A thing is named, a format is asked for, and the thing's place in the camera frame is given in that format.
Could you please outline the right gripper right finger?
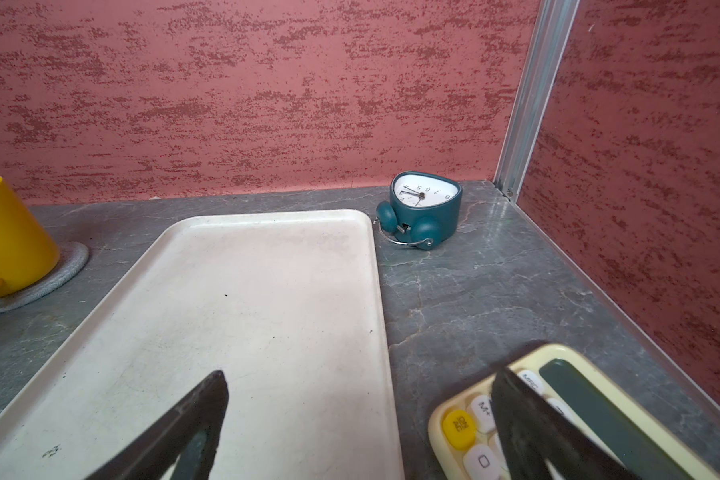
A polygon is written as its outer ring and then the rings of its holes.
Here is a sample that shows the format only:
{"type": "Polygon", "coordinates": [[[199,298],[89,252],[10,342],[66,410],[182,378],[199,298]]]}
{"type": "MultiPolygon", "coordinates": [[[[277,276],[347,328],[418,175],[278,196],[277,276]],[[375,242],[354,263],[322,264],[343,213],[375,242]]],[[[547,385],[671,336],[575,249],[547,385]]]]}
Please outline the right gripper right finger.
{"type": "Polygon", "coordinates": [[[513,479],[636,479],[507,367],[496,372],[492,410],[513,479]]]}

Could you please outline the grey woven round coaster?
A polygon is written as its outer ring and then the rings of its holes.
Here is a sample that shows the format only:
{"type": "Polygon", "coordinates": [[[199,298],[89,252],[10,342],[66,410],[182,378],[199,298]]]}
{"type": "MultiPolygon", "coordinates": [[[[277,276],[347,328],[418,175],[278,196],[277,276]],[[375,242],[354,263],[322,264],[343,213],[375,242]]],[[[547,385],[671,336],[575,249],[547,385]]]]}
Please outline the grey woven round coaster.
{"type": "Polygon", "coordinates": [[[90,257],[89,247],[80,242],[65,242],[60,252],[57,265],[41,280],[0,298],[0,314],[24,307],[59,289],[83,269],[90,257]]]}

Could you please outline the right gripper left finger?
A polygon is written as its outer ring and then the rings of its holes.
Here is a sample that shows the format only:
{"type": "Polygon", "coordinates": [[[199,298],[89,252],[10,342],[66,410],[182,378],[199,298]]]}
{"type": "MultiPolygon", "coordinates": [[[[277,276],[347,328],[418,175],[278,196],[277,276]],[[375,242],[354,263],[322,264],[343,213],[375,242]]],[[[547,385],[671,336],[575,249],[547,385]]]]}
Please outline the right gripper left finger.
{"type": "Polygon", "coordinates": [[[214,466],[229,402],[225,375],[215,370],[91,479],[207,479],[214,466]]]}

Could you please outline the yellow mug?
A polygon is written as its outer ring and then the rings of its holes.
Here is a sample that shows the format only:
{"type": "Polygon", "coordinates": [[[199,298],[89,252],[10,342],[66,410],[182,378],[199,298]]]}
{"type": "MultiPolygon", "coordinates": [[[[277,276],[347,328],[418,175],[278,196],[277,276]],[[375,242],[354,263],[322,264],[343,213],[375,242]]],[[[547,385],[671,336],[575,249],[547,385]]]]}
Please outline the yellow mug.
{"type": "Polygon", "coordinates": [[[60,249],[0,176],[0,298],[41,280],[60,249]]]}

